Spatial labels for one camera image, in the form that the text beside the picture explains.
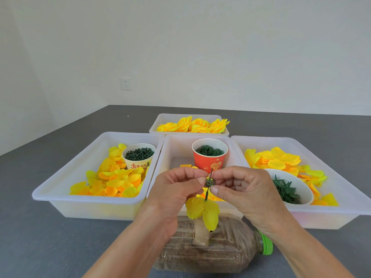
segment person's left hand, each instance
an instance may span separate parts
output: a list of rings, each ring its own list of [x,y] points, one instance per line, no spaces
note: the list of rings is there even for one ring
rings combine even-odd
[[[156,232],[164,231],[167,242],[177,231],[180,209],[189,197],[203,193],[207,176],[201,169],[188,167],[159,174],[136,220],[147,227],[152,225]]]

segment cup of green sepals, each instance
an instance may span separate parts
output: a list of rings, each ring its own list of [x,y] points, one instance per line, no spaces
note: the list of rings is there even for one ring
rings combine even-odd
[[[148,157],[144,160],[128,160],[128,159],[126,159],[126,154],[128,152],[135,151],[136,149],[139,149],[139,148],[150,148],[150,149],[152,149],[153,154],[150,157]],[[149,167],[149,165],[151,164],[151,161],[152,161],[153,155],[155,153],[155,150],[156,150],[156,147],[154,147],[153,145],[148,144],[148,143],[138,143],[138,144],[128,146],[123,151],[123,159],[125,160],[126,167],[128,169],[136,169],[136,168],[142,167],[143,169],[146,170]]]
[[[265,169],[269,175],[271,176],[271,179],[274,180],[275,177],[277,179],[283,179],[285,183],[291,182],[290,187],[291,188],[296,188],[295,194],[299,195],[299,205],[310,205],[313,200],[313,192],[309,188],[308,185],[305,184],[301,179],[295,177],[294,175],[284,172],[281,170],[275,170],[275,169]],[[291,203],[285,202],[286,205],[295,205]]]

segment paper cup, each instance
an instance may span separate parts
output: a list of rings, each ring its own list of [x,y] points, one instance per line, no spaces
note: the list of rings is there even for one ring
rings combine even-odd
[[[274,179],[276,175],[278,179],[284,179],[286,182],[291,181],[292,183],[290,187],[296,188],[295,193],[300,195],[300,201],[302,205],[310,205],[313,202],[314,200],[313,192],[311,191],[309,186],[306,185],[305,182],[303,182],[300,178],[297,178],[296,176],[281,170],[275,169],[265,170],[270,174],[271,179]],[[285,205],[292,206],[296,204],[290,204],[285,202]]]
[[[131,145],[131,146],[128,146],[127,148],[125,148],[125,150],[123,151],[123,159],[125,160],[126,167],[128,169],[136,169],[136,168],[142,167],[143,169],[146,170],[149,167],[149,165],[151,164],[154,153],[152,154],[151,157],[149,157],[145,160],[142,160],[142,161],[131,161],[131,160],[128,160],[128,159],[125,158],[126,153],[128,151],[130,151],[130,150],[134,151],[135,149],[145,148],[145,147],[151,148],[153,150],[153,152],[155,152],[155,150],[156,150],[156,147],[154,147],[153,145],[148,144],[148,143],[138,143],[138,144],[134,144],[134,145]]]
[[[204,156],[198,154],[196,150],[202,145],[209,145],[213,148],[219,148],[224,151],[223,155],[220,156]],[[192,144],[194,165],[207,173],[211,173],[211,168],[213,170],[218,170],[223,167],[223,162],[225,155],[228,152],[228,146],[218,139],[199,139]]]

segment green bottle cap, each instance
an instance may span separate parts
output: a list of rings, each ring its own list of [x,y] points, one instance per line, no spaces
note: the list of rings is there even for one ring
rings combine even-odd
[[[260,231],[259,231],[261,237],[262,237],[262,241],[263,241],[263,255],[271,255],[273,253],[273,243],[271,241],[271,239],[269,239],[267,236],[265,236],[264,234],[262,234]]]

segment electrical outlet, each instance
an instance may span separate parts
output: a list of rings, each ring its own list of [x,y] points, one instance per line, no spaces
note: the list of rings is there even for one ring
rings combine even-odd
[[[133,89],[130,78],[120,78],[120,86],[125,91],[132,91]]]

